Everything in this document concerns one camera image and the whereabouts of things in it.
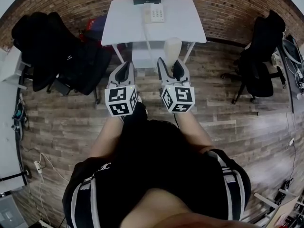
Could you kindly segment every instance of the wooden floor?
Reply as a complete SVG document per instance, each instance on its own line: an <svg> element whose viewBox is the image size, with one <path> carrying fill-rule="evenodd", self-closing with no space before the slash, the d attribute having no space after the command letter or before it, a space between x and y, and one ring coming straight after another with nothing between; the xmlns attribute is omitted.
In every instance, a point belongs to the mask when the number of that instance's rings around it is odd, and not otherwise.
<svg viewBox="0 0 304 228"><path fill-rule="evenodd" d="M220 75L235 70L233 61L238 59L241 51L241 48L218 43L206 43L194 48L187 62L196 93L193 112L212 137L215 146L223 149L248 172L252 194L259 192L265 196L274 196L283 181L289 179L295 150L293 147L286 149L286 145L294 137L296 159L291 191L300 193L304 185L304 114L290 113L287 89L282 88L278 78L273 79L273 97L257 99L253 104L249 101L250 95L244 93L239 102L232 105L231 99L240 83L221 79ZM58 171L69 179L74 165L87 158L90 146L108 116L103 92L108 76L117 63L118 59L114 57L107 76L98 87L102 96L102 103L98 107L95 107L93 95L71 92L69 96L60 96L56 91L46 94L45 90L34 93L28 82L24 101L30 129L25 131L23 148L35 148L45 153ZM147 106L149 118L174 122L173 116L167 113L159 97L161 84L156 71L137 70L136 83ZM273 114L270 112L273 110L283 110L284 113ZM266 115L257 116L258 112ZM46 219L39 200L39 176L33 163L39 161L39 154L34 150L21 150L21 153L24 164L32 170L33 178L23 190L14 192L14 199L30 225L40 216ZM48 162L43 169L43 176L43 205L52 225L58 227L64 217L61 199L67 182L52 170ZM251 197L244 218L253 219L263 211L262 208Z"/></svg>

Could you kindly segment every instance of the telephone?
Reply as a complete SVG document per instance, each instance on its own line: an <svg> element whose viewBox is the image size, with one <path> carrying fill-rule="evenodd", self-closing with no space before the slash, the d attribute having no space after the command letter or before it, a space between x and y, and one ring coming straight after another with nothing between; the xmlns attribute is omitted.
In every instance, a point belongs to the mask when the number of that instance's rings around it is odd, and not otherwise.
<svg viewBox="0 0 304 228"><path fill-rule="evenodd" d="M161 3L150 3L144 8L145 23L164 23L163 6Z"/></svg>

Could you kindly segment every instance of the black office chair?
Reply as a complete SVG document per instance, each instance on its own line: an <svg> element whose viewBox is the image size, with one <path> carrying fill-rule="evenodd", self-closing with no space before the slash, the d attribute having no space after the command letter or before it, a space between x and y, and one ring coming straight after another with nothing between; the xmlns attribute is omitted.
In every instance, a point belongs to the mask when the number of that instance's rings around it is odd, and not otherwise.
<svg viewBox="0 0 304 228"><path fill-rule="evenodd" d="M270 10L267 18L258 17L255 22L251 45L241 53L241 58L234 62L238 65L237 75L222 74L221 78L231 78L242 82L235 104L242 94L245 86L252 95L251 102L256 97L270 97L274 94L271 79L280 77L285 85L284 75L279 67L278 72L270 74L263 62L270 60L275 48L282 43L285 31L284 20L275 12Z"/></svg>
<svg viewBox="0 0 304 228"><path fill-rule="evenodd" d="M35 12L23 16L12 30L14 45L22 52L22 61L33 67L33 91L54 86L63 95L74 89L85 95L94 92L112 58L111 52L94 41L76 38L60 16Z"/></svg>

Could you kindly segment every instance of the brick wall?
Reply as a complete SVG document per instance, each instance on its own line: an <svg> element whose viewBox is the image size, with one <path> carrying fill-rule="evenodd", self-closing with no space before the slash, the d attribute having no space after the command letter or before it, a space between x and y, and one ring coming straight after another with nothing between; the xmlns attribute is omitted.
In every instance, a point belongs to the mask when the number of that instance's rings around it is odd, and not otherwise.
<svg viewBox="0 0 304 228"><path fill-rule="evenodd" d="M11 29L24 14L57 11L75 34L89 18L108 12L112 0L16 0L0 19L0 47L11 46ZM269 9L283 17L287 32L304 42L304 16L290 0L194 0L206 36L247 44L257 16Z"/></svg>

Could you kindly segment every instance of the cable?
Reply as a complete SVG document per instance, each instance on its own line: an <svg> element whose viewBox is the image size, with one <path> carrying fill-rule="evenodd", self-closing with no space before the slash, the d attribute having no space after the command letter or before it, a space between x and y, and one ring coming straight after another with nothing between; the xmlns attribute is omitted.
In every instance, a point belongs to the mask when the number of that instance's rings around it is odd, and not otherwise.
<svg viewBox="0 0 304 228"><path fill-rule="evenodd" d="M63 180L66 180L67 182L70 182L70 180L64 178L64 177L59 173L59 171L57 171L57 169L53 166L52 162L47 158L47 156L46 156L44 153L40 153L40 155L43 155L43 156L47 159L47 161L51 164L51 166L52 166L52 168L54 169L54 171L56 171L57 174L58 174Z"/></svg>
<svg viewBox="0 0 304 228"><path fill-rule="evenodd" d="M147 27L146 27L146 23L144 21L144 15L142 17L142 27L143 27L143 33L144 33L144 37L146 39L146 43L147 43L147 47L148 47L148 51L149 51L152 67L154 67L154 60L153 60L153 56L152 56L152 50L151 50L151 47L150 47L150 42L148 40L148 30L147 30Z"/></svg>
<svg viewBox="0 0 304 228"><path fill-rule="evenodd" d="M62 222L60 223L60 225L58 226L58 228L61 227L61 225L62 225L63 221L65 221L65 219L66 219L66 217L63 218L63 220L62 220Z"/></svg>
<svg viewBox="0 0 304 228"><path fill-rule="evenodd" d="M48 218L47 212L44 209L44 205L43 205L43 202L42 202L42 194L43 194L43 192L42 192L41 184L44 183L44 179L43 179L43 175L42 174L40 174L40 176L41 176L41 178L40 178L40 181L39 181L39 199L40 199L40 203L41 203L42 209L43 209L43 211L44 211L44 213L45 213L45 215L46 215L46 217L48 219L48 224L51 226L52 223L51 223L51 221Z"/></svg>
<svg viewBox="0 0 304 228"><path fill-rule="evenodd" d="M294 116L294 117L293 117L293 123L294 123L294 125L295 125L295 129L298 130L298 129L297 129L297 122L296 122L296 119L295 119L295 112L293 113L293 116Z"/></svg>
<svg viewBox="0 0 304 228"><path fill-rule="evenodd" d="M300 49L299 49L298 43L296 42L295 38L293 38L293 42L295 43L296 48L298 49L298 53L299 53L299 56L300 56L300 60L301 60L301 63L302 63L302 65L303 65L303 57L302 57L302 54L300 53Z"/></svg>
<svg viewBox="0 0 304 228"><path fill-rule="evenodd" d="M287 124L288 124L288 144L290 142L290 131L289 131L289 121L288 121L288 117L287 117L287 112L286 112L286 119L287 119Z"/></svg>
<svg viewBox="0 0 304 228"><path fill-rule="evenodd" d="M290 143L290 131L289 131L289 121L288 121L288 117L287 117L287 113L286 113L286 119L287 119L287 124L288 124L288 144L287 144L287 146L286 146L286 150L288 150L289 149L289 143ZM295 157L296 157L296 149L295 149L295 143L293 143L293 146L294 146L294 162L295 162ZM291 174L290 174L290 177L289 177L289 181L291 180L291 176L293 175L293 173L294 173L294 170L295 170L295 163L293 162L293 170L292 170L292 172L291 172Z"/></svg>
<svg viewBox="0 0 304 228"><path fill-rule="evenodd" d="M30 191L30 184L28 185L28 193L30 194L31 199L32 199L33 202L34 202L34 205L35 205L35 207L36 207L36 209L37 209L39 215L42 217L42 214L41 214L40 210L38 209L37 203L36 203L35 200L34 200L34 197L33 197L33 195L32 195L32 192Z"/></svg>
<svg viewBox="0 0 304 228"><path fill-rule="evenodd" d="M30 152L31 150L35 150L35 151L37 151L38 153L39 153L39 155L41 154L41 152L39 152L39 150L37 150L37 149L35 149L35 148L31 148L31 149L29 149L29 150L26 150L21 144L20 144L20 147L24 150L24 152ZM42 169L43 168L46 168L46 166L47 166L47 162L46 162L46 158L43 156L43 160L44 160L44 167L41 167Z"/></svg>
<svg viewBox="0 0 304 228"><path fill-rule="evenodd" d="M176 122L177 127L180 128L179 124L177 123L175 113L173 113L173 115L174 115L174 120L175 120L175 122Z"/></svg>
<svg viewBox="0 0 304 228"><path fill-rule="evenodd" d="M288 59L289 60L289 62L292 64L292 66L293 66L293 68L294 68L294 71L295 71L295 73L294 72L292 72L291 70L290 70L290 68L289 68L289 65L288 65L288 63L287 63L287 61L286 61L286 59ZM294 64L292 63L292 61L288 58L288 57L285 57L285 62L286 62L286 65L287 65L287 67L288 67L288 70L294 75L294 79L295 79L295 83L298 85L298 87L300 88L300 79L299 79L299 74L298 74L298 72L297 72L297 70L295 69L295 66L294 66Z"/></svg>
<svg viewBox="0 0 304 228"><path fill-rule="evenodd" d="M296 156L295 144L294 144L294 155ZM293 163L293 170L292 170L292 172L290 174L289 180L291 180L291 176L293 175L294 170L295 170L295 163Z"/></svg>

